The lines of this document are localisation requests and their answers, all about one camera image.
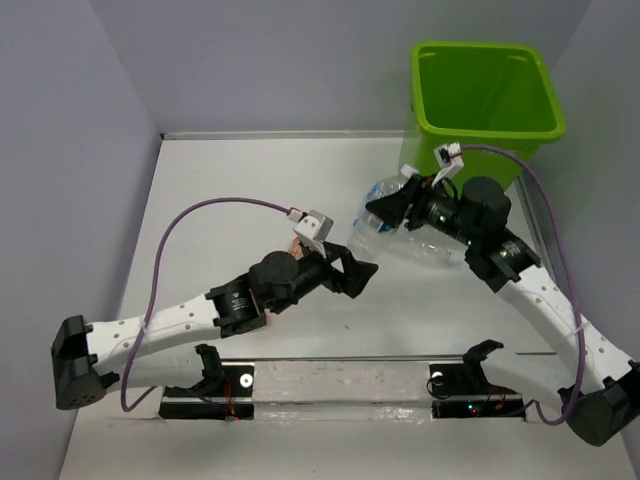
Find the small clear bottle blue label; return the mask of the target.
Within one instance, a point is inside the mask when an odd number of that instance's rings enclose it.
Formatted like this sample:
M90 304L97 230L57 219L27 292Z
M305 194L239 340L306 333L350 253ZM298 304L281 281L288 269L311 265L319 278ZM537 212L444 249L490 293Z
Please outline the small clear bottle blue label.
M353 230L365 229L374 233L386 233L392 231L393 228L387 222L384 222L378 216L367 210L366 204L396 193L414 174L417 173L418 171L415 168L409 165L404 165L399 174L377 181L364 196L358 214L353 222Z

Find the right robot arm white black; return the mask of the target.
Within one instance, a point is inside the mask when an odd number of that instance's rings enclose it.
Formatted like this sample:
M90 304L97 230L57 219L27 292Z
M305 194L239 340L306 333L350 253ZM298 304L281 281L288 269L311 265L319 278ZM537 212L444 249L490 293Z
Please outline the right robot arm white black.
M459 195L414 175L392 194L365 205L391 228L432 227L466 246L473 274L519 312L553 351L517 355L502 343L469 349L462 384L482 392L492 384L550 408L584 442L600 447L639 416L639 364L610 343L554 283L538 255L507 227L511 201L501 185L473 177Z

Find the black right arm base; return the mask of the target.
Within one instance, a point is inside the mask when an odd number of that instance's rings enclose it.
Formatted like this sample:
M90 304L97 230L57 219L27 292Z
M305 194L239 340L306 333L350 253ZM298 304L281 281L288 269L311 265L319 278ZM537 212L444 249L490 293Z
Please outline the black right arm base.
M489 383L482 369L489 354L503 348L500 342L485 340L469 348L459 361L429 365L425 387L435 420L526 418L522 396Z

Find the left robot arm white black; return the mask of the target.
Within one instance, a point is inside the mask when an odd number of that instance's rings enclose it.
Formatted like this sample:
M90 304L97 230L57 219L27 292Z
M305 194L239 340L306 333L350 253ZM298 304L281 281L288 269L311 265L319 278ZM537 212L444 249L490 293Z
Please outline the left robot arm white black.
M265 327L268 315L320 286L355 298L378 271L344 246L327 242L324 248L304 250L300 258L271 252L230 282L150 316L65 319L50 349L57 409L77 410L128 387L215 392L224 373L213 341Z

